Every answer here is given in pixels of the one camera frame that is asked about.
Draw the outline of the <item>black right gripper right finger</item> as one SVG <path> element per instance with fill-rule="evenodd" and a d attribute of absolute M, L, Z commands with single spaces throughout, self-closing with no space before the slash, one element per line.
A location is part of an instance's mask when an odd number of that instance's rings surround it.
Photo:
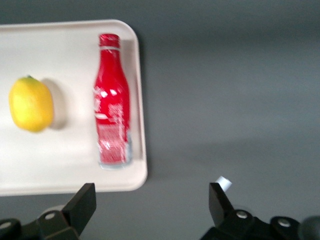
<path fill-rule="evenodd" d="M 203 240 L 270 240 L 269 225 L 248 211 L 235 209 L 219 183 L 209 184 L 209 212 L 214 226 Z"/>

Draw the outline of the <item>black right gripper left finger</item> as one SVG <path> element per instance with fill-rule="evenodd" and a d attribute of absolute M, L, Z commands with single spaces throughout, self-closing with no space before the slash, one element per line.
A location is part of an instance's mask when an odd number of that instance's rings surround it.
<path fill-rule="evenodd" d="M 86 183 L 61 210 L 38 219 L 41 240 L 78 240 L 97 207 L 94 183 Z"/>

